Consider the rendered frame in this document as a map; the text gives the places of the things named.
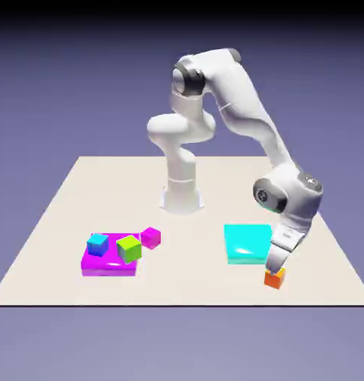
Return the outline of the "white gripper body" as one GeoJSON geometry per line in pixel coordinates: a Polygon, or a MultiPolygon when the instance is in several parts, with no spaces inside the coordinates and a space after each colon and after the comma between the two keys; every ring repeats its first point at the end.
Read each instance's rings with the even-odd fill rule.
{"type": "Polygon", "coordinates": [[[269,253],[266,259],[266,269],[270,273],[279,272],[290,254],[290,251],[272,244],[269,248],[269,253]]]}

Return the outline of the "small orange cube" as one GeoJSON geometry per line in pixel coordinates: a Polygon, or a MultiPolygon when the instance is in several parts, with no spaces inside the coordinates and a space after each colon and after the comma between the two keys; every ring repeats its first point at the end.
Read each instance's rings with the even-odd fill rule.
{"type": "Polygon", "coordinates": [[[269,270],[266,269],[264,274],[264,284],[266,286],[272,287],[273,289],[280,289],[281,285],[284,282],[285,275],[285,268],[281,268],[275,274],[272,274],[269,270]]]}

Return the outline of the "small magenta cube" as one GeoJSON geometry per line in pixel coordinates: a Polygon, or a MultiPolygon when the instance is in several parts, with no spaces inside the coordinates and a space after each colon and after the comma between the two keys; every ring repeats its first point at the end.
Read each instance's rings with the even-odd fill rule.
{"type": "Polygon", "coordinates": [[[161,243],[161,232],[158,229],[148,227],[141,232],[141,244],[148,249],[154,249],[161,243]]]}

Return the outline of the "small green cube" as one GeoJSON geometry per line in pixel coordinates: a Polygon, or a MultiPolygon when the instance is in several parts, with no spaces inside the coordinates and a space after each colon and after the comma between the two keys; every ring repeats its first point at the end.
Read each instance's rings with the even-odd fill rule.
{"type": "Polygon", "coordinates": [[[141,259],[142,246],[139,239],[133,235],[128,235],[116,241],[118,256],[125,263],[141,259]]]}

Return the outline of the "small blue cube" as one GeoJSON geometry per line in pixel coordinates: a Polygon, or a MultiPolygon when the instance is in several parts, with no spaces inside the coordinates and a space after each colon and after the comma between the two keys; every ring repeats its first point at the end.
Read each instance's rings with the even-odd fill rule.
{"type": "Polygon", "coordinates": [[[87,240],[87,252],[90,255],[102,257],[109,248],[109,236],[106,234],[94,233],[87,240]]]}

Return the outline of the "large cyan box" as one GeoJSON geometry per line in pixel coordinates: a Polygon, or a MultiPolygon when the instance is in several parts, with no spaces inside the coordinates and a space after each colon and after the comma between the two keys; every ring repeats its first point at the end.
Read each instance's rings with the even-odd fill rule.
{"type": "Polygon", "coordinates": [[[265,264],[271,245],[271,237],[271,225],[224,225],[228,264],[265,264]]]}

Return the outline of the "large magenta box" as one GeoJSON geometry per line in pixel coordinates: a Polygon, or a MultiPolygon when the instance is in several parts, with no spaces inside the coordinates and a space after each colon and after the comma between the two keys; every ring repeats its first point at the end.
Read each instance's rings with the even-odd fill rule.
{"type": "Polygon", "coordinates": [[[108,237],[108,249],[102,257],[90,254],[89,250],[85,249],[80,262],[82,276],[135,276],[137,260],[131,263],[125,263],[118,256],[116,241],[126,236],[134,236],[137,240],[140,240],[140,234],[138,232],[102,232],[102,235],[108,237]]]}

